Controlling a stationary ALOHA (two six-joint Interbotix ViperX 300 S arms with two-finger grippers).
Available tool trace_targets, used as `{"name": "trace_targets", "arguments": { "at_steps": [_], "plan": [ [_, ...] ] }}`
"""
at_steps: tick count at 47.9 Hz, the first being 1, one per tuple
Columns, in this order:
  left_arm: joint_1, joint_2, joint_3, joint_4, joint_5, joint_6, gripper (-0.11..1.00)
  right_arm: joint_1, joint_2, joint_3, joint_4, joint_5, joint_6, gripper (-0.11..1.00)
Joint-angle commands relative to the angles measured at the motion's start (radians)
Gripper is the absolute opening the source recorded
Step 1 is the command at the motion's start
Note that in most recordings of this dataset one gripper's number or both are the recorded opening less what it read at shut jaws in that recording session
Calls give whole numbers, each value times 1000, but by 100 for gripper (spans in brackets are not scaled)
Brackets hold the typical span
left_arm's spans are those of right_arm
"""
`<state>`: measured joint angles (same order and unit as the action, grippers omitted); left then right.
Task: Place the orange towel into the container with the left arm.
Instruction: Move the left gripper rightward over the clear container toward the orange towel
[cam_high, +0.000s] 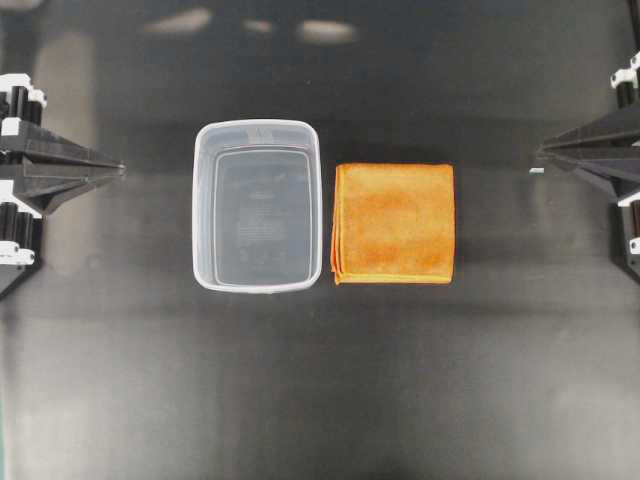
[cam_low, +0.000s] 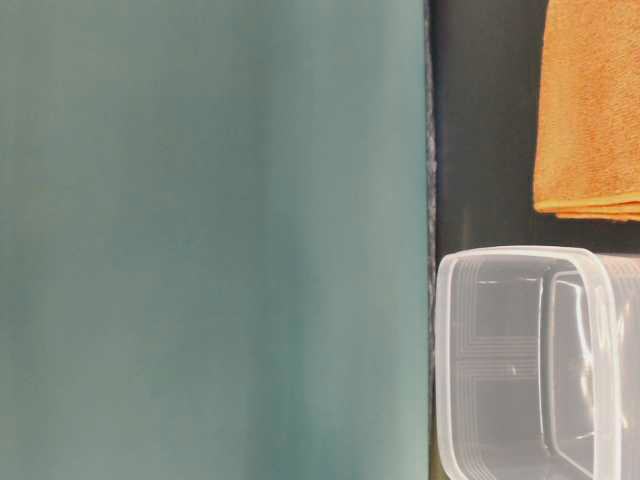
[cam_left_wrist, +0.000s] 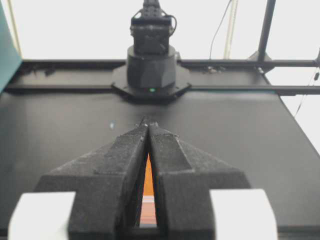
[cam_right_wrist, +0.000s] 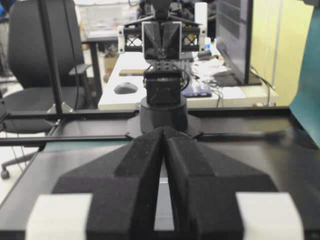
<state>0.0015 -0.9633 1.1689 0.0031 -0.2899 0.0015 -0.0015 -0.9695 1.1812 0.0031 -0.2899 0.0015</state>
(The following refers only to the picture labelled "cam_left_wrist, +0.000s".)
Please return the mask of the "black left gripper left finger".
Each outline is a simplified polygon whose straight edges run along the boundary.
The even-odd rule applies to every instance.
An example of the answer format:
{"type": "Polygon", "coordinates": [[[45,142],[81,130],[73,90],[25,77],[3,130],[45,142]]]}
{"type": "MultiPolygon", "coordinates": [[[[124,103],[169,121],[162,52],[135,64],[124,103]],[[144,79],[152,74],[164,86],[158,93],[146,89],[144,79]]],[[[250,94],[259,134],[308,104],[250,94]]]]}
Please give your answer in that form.
{"type": "Polygon", "coordinates": [[[148,119],[111,143],[44,174],[35,192],[75,192],[71,240],[114,240],[140,224],[148,157],[148,119]]]}

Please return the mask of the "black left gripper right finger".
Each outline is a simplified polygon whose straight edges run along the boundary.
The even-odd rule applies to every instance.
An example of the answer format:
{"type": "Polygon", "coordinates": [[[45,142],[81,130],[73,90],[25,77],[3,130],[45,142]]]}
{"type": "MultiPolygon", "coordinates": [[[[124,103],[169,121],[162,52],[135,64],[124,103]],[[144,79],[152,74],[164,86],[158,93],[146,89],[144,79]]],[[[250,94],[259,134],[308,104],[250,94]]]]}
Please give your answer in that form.
{"type": "Polygon", "coordinates": [[[148,126],[148,139],[158,227],[169,240],[214,239],[209,191],[249,189],[247,176],[157,123],[148,126]]]}

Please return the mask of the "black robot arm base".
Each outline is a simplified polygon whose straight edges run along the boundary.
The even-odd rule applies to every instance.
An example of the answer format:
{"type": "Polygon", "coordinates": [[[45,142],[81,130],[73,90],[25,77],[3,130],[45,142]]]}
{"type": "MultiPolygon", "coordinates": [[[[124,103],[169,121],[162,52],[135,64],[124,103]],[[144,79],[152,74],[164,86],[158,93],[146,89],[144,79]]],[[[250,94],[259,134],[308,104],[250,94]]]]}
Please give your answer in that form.
{"type": "Polygon", "coordinates": [[[157,0],[145,0],[130,21],[133,45],[124,66],[112,72],[112,87],[135,99],[171,99],[191,87],[190,71],[178,64],[177,52],[169,43],[176,18],[157,0]]]}

